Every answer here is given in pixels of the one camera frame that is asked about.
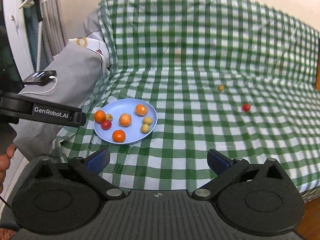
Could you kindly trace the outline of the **person's left hand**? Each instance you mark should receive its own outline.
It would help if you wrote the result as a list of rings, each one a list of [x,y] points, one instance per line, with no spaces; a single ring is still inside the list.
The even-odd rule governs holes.
[[[14,156],[16,151],[15,145],[12,143],[8,146],[7,150],[0,157],[0,193],[3,192],[3,183],[5,180],[6,172],[10,167],[11,158]]]

